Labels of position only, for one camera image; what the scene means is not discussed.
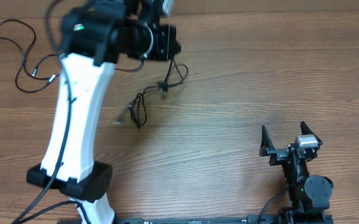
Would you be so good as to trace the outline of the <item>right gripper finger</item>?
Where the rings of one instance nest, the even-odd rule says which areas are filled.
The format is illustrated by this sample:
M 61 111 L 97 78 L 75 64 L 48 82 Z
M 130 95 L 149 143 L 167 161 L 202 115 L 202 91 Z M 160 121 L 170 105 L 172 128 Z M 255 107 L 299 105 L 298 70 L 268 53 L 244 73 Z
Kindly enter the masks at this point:
M 275 147 L 274 147 L 272 140 L 269 136 L 268 130 L 265 125 L 262 125 L 262 127 L 261 127 L 261 145 L 260 145 L 259 155 L 262 157 L 269 156 L 273 150 L 275 150 Z
M 318 146 L 323 145 L 322 140 L 321 140 L 316 134 L 314 134 L 313 131 L 310 130 L 310 128 L 308 127 L 308 125 L 306 125 L 306 123 L 305 123 L 304 121 L 301 121 L 301 123 L 300 123 L 300 128 L 301 128 L 301 133 L 302 133 L 303 135 L 311 134 L 311 135 L 313 135 L 313 136 L 316 138 L 316 140 L 317 140 L 317 145 L 318 145 Z

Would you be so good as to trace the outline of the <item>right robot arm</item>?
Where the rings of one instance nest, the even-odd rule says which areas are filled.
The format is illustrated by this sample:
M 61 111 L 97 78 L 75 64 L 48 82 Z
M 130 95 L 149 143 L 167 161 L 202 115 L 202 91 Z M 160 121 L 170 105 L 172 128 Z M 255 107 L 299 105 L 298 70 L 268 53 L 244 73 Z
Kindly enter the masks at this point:
M 257 223 L 333 223 L 325 211 L 330 207 L 333 182 L 325 176 L 311 175 L 307 163 L 317 157 L 323 145 L 304 121 L 301 134 L 285 149 L 276 149 L 265 125 L 261 127 L 259 155 L 269 157 L 270 166 L 281 166 L 286 188 L 270 199 L 261 209 Z M 289 195 L 290 207 L 281 208 L 276 215 L 265 214 L 267 208 L 282 195 Z

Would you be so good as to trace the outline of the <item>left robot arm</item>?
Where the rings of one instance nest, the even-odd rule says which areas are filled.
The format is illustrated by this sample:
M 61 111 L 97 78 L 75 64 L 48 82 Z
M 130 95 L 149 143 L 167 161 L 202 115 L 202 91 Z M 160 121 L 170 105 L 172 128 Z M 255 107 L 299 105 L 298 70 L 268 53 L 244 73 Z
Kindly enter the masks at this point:
M 61 63 L 49 146 L 26 180 L 57 189 L 74 203 L 81 223 L 114 223 L 107 189 L 112 167 L 94 160 L 100 109 L 121 54 L 168 61 L 180 52 L 176 29 L 162 25 L 173 1 L 89 1 L 64 15 L 62 38 L 53 44 Z

